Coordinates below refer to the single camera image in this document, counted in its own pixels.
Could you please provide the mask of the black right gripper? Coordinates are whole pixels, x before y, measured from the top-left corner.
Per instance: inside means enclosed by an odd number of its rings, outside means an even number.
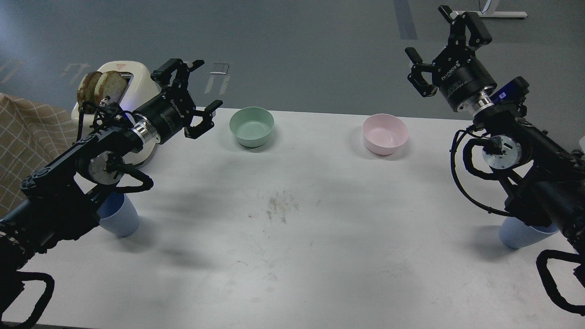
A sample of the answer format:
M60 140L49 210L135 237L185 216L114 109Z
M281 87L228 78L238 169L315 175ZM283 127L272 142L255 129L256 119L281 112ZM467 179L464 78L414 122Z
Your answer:
M493 38L476 12L456 14L447 5L439 6L438 10L450 25L447 45L433 60L435 65L424 63L415 48L405 48L412 63L407 80L422 97L434 96L438 88L452 111L460 112L461 103L482 91L490 95L497 87L476 58L476 51ZM432 83L426 81L423 73L431 74Z

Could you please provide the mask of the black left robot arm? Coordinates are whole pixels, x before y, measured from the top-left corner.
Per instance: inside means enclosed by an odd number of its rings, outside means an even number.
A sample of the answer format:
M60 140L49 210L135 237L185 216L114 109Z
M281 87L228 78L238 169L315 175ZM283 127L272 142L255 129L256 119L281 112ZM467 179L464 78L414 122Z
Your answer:
M180 131L197 139L214 127L213 117L222 101L197 110L188 91L190 73L204 63L169 59L150 76L160 92L133 111L119 104L130 92L121 73L85 76L78 91L79 125L86 110L94 109L92 131L86 137L79 131L71 148L25 178L20 187L24 202L1 220L1 312L19 297L25 282L45 284L31 315L17 329L31 329L38 322L55 288L51 275L22 271L28 260L97 227L98 209L113 192L142 192L154 186L148 175L123 157L140 152L150 141L164 144Z

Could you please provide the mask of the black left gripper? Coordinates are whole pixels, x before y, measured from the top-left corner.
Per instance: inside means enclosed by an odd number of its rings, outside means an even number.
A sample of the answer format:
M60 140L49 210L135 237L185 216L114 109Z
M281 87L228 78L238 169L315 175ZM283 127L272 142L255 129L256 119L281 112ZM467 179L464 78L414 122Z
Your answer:
M222 100L214 100L202 111L195 110L196 105L188 91L190 73L203 66L203 59L185 63L180 58L170 58L155 69L150 78L160 88L157 96L133 111L136 121L146 119L158 135L157 144L164 144L185 128L185 137L198 139L213 129L216 110L223 105ZM193 116L201 117L196 126L189 126Z

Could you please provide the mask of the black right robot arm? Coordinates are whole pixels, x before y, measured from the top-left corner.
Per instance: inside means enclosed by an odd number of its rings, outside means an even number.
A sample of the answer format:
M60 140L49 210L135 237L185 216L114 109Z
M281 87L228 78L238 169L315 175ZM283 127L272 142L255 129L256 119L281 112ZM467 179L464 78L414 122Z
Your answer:
M573 253L544 250L537 271L550 300L569 313L584 315L584 306L569 303L558 291L548 260L576 264L574 276L584 283L584 160L570 153L548 134L525 119L528 82L518 76L496 90L496 82L476 58L476 51L492 37L476 12L455 13L447 5L439 12L449 23L447 45L431 63L424 63L415 48L405 53L412 62L408 81L424 97L440 92L454 112L469 112L473 123L456 132L451 147L451 173L457 188L474 205L490 214L517 218L526 226L555 225ZM456 153L464 135L470 139L462 151L468 173L496 181L507 198L504 210L474 200L456 173Z

